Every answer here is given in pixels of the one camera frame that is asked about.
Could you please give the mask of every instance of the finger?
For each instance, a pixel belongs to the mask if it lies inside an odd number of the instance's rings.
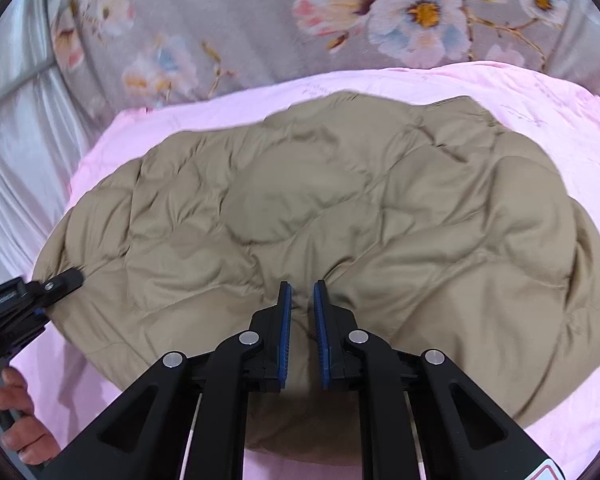
[[[47,433],[19,452],[18,457],[25,464],[38,465],[55,458],[59,453],[58,441],[50,433]]]
[[[49,433],[49,430],[42,422],[34,416],[23,416],[4,432],[2,444],[12,451],[20,451],[29,444],[33,444],[45,433]]]
[[[15,386],[0,387],[0,410],[17,410],[33,415],[33,400],[26,390]]]
[[[2,370],[2,380],[5,386],[15,386],[17,388],[27,389],[27,380],[15,368],[7,366]]]

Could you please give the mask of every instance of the gray floral bedspread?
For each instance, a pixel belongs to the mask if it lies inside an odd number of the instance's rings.
[[[80,104],[106,124],[128,107],[209,99],[362,68],[496,60],[600,95],[591,0],[63,0],[54,50]]]

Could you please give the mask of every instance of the round metal pivot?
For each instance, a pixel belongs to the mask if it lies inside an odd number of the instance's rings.
[[[260,339],[260,336],[257,332],[249,330],[248,332],[242,332],[238,339],[243,345],[255,345]]]
[[[353,330],[349,332],[349,340],[352,343],[366,343],[369,341],[369,334],[364,330]]]
[[[182,364],[182,354],[177,352],[170,352],[162,358],[162,364],[167,368],[175,368]]]
[[[432,365],[441,365],[445,362],[445,355],[440,350],[429,350],[424,354],[424,358]]]

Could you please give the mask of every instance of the white label sticker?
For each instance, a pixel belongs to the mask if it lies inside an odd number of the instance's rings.
[[[555,462],[548,458],[540,464],[525,480],[564,480]]]

